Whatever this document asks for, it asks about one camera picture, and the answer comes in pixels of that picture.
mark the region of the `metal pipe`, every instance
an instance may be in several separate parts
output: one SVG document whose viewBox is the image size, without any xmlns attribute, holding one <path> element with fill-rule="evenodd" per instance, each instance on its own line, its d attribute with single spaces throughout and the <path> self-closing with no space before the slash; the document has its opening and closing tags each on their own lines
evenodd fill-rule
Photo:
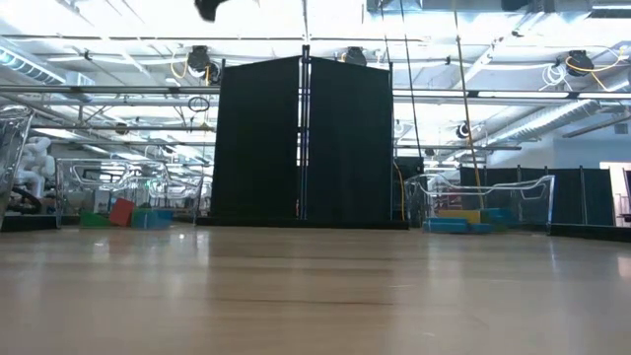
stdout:
<svg viewBox="0 0 631 355">
<path fill-rule="evenodd" d="M 212 131 L 210 127 L 168 127 L 168 126 L 74 126 L 74 125 L 32 125 L 31 129 L 65 129 L 65 130 L 125 130 L 125 131 Z"/>
<path fill-rule="evenodd" d="M 396 95 L 394 97 L 394 102 L 399 104 L 411 103 L 411 96 L 401 96 Z M 51 107 L 61 106 L 61 107 L 187 107 L 188 99 L 171 99 L 171 100 L 156 100 L 156 99 L 92 99 L 88 103 L 84 103 L 78 100 L 27 100 L 23 99 L 27 103 L 41 104 L 47 105 Z M 437 100 L 440 100 L 440 104 L 452 104 L 452 105 L 460 105 L 462 104 L 462 98 L 440 98 L 440 97 L 418 97 L 414 95 L 414 101 L 417 104 L 435 104 Z M 519 106 L 528 106 L 528 107 L 552 107 L 566 104 L 568 101 L 565 99 L 554 99 L 554 100 L 540 100 L 540 99 L 504 99 L 504 98 L 469 98 L 469 103 L 471 105 L 490 105 L 490 106 L 508 106 L 508 105 L 519 105 Z M 9 101 L 0 100 L 0 105 L 9 104 Z M 211 107 L 216 107 L 219 105 L 219 101 L 210 101 Z"/>
<path fill-rule="evenodd" d="M 122 141 L 95 141 L 95 140 L 53 140 L 52 144 L 89 144 L 89 145 L 110 145 L 110 146 L 146 146 L 146 145 L 182 145 L 188 147 L 214 147 L 215 142 L 122 142 Z M 416 146 L 396 145 L 397 149 L 416 149 Z M 421 149 L 442 149 L 456 150 L 468 148 L 467 146 L 448 146 L 448 145 L 422 145 Z M 478 151 L 520 151 L 522 147 L 474 147 Z"/>
</svg>

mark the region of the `black object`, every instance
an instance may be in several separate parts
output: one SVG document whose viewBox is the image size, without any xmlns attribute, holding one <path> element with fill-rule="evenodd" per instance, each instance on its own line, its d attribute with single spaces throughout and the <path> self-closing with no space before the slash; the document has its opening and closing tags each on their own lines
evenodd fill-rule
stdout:
<svg viewBox="0 0 631 355">
<path fill-rule="evenodd" d="M 594 69 L 594 64 L 592 63 L 592 60 L 588 57 L 587 52 L 584 50 L 570 50 L 570 59 L 568 60 L 568 63 L 572 64 L 572 66 L 575 66 L 581 69 L 586 69 L 586 70 Z M 570 66 L 568 66 L 567 69 L 568 69 L 568 74 L 574 77 L 584 77 L 590 74 L 589 71 L 577 70 Z"/>
<path fill-rule="evenodd" d="M 226 1 L 228 0 L 195 0 L 195 6 L 202 19 L 215 22 L 219 4 Z"/>
<path fill-rule="evenodd" d="M 361 47 L 348 47 L 344 62 L 362 66 L 368 65 L 368 61 L 366 60 L 366 56 L 364 56 L 364 51 Z"/>
<path fill-rule="evenodd" d="M 22 196 L 22 199 L 18 204 L 9 203 L 7 210 L 32 215 L 41 211 L 41 202 L 39 202 L 39 199 L 33 196 L 30 192 L 15 186 L 12 188 L 12 191 Z"/>
<path fill-rule="evenodd" d="M 554 175 L 554 206 L 552 223 L 583 223 L 583 192 L 581 173 L 578 169 L 550 169 Z"/>
<path fill-rule="evenodd" d="M 57 219 L 55 216 L 5 216 L 2 221 L 2 233 L 46 231 L 55 229 L 57 229 Z"/>
<path fill-rule="evenodd" d="M 585 177 L 586 223 L 594 226 L 614 226 L 613 191 L 609 170 L 583 169 Z"/>
<path fill-rule="evenodd" d="M 205 73 L 206 67 L 210 66 L 210 64 L 208 47 L 205 45 L 194 45 L 192 51 L 188 53 L 188 67 L 199 73 Z"/>
<path fill-rule="evenodd" d="M 631 228 L 622 227 L 553 223 L 552 226 L 550 226 L 548 234 L 554 237 L 572 237 L 594 241 L 631 243 Z"/>
<path fill-rule="evenodd" d="M 224 74 L 211 216 L 295 219 L 298 57 L 229 67 Z"/>
<path fill-rule="evenodd" d="M 392 169 L 389 73 L 312 58 L 308 220 L 389 221 Z"/>
</svg>

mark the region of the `ceiling fixture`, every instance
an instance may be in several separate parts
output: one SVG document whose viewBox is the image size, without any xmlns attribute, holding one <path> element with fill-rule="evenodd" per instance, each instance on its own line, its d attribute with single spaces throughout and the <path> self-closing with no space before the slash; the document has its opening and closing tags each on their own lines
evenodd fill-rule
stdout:
<svg viewBox="0 0 631 355">
<path fill-rule="evenodd" d="M 591 70 L 594 70 L 594 63 L 588 57 L 588 54 L 584 50 L 570 50 L 570 57 L 567 59 L 566 63 L 568 74 L 574 77 L 584 77 L 590 74 Z"/>
<path fill-rule="evenodd" d="M 215 22 L 217 8 L 219 4 L 228 0 L 195 0 L 195 6 L 199 11 L 199 16 L 206 21 Z"/>
<path fill-rule="evenodd" d="M 342 54 L 342 61 L 349 64 L 368 65 L 368 60 L 366 60 L 366 56 L 364 55 L 364 49 L 356 46 L 348 47 L 346 53 Z"/>
<path fill-rule="evenodd" d="M 186 64 L 188 72 L 195 78 L 206 78 L 206 86 L 219 84 L 221 69 L 210 60 L 206 45 L 194 45 L 188 53 Z"/>
<path fill-rule="evenodd" d="M 460 139 L 464 139 L 469 136 L 469 128 L 466 126 L 466 123 L 463 123 L 457 127 L 456 136 Z"/>
</svg>

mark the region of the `ceiling light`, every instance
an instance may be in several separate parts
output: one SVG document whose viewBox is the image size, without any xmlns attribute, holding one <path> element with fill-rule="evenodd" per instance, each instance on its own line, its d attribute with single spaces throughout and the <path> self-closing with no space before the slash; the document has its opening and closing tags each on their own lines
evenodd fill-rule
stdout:
<svg viewBox="0 0 631 355">
<path fill-rule="evenodd" d="M 149 158 L 131 153 L 116 153 L 116 155 L 122 159 L 131 160 L 131 161 L 143 161 L 149 160 Z"/>
<path fill-rule="evenodd" d="M 625 93 L 583 93 L 583 94 L 579 94 L 579 99 L 628 100 L 628 99 L 631 99 L 631 94 L 625 94 Z"/>
<path fill-rule="evenodd" d="M 109 154 L 109 152 L 103 148 L 99 148 L 99 147 L 95 147 L 95 146 L 91 146 L 91 145 L 84 145 L 84 148 L 91 150 L 95 153 L 100 153 L 100 154 Z"/>
<path fill-rule="evenodd" d="M 568 93 L 555 92 L 479 92 L 480 98 L 565 99 Z"/>
<path fill-rule="evenodd" d="M 49 135 L 52 137 L 57 137 L 57 138 L 64 138 L 64 139 L 79 139 L 79 138 L 83 138 L 82 136 L 72 133 L 72 132 L 68 132 L 65 129 L 52 129 L 52 128 L 35 128 L 34 129 L 35 132 L 37 133 L 42 133 L 45 135 Z"/>
</svg>

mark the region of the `black wall panel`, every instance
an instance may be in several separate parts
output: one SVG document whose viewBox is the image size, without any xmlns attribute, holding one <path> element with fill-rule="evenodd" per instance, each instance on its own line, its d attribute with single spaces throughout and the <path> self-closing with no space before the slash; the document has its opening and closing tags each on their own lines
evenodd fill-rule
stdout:
<svg viewBox="0 0 631 355">
<path fill-rule="evenodd" d="M 299 73 L 297 57 L 225 69 L 212 217 L 296 218 Z"/>
<path fill-rule="evenodd" d="M 587 224 L 614 226 L 613 192 L 609 170 L 583 169 Z"/>
<path fill-rule="evenodd" d="M 388 72 L 312 59 L 308 220 L 391 219 L 391 134 Z"/>
<path fill-rule="evenodd" d="M 583 223 L 583 192 L 581 171 L 578 169 L 550 169 L 554 175 L 554 207 L 552 223 Z"/>
</svg>

